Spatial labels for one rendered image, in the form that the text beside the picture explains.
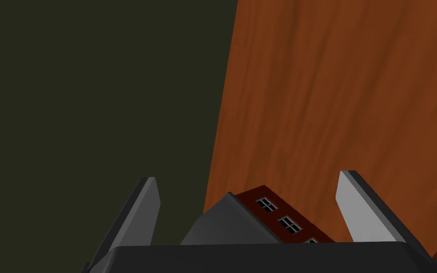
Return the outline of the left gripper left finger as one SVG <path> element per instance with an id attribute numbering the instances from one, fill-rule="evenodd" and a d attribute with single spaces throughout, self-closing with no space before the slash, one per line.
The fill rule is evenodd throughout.
<path id="1" fill-rule="evenodd" d="M 141 178 L 101 242 L 92 262 L 99 262 L 118 246 L 151 245 L 160 204 L 156 179 Z"/>

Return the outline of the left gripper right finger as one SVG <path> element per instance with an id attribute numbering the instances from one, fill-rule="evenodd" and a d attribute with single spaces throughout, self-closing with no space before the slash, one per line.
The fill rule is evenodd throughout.
<path id="1" fill-rule="evenodd" d="M 357 171 L 340 172 L 336 202 L 355 242 L 404 242 L 424 258 L 431 258 Z"/>

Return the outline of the grey house-shaped box, red roof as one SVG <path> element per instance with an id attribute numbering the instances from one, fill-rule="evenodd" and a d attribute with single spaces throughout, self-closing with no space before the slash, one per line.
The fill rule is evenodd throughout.
<path id="1" fill-rule="evenodd" d="M 270 188 L 261 185 L 240 194 L 228 192 L 195 221 L 181 245 L 333 241 Z"/>

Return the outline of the brown wooden table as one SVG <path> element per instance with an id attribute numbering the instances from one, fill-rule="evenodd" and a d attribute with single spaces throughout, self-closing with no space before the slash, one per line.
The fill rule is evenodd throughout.
<path id="1" fill-rule="evenodd" d="M 345 170 L 437 258 L 437 0 L 238 0 L 204 209 L 266 185 L 350 241 Z"/>

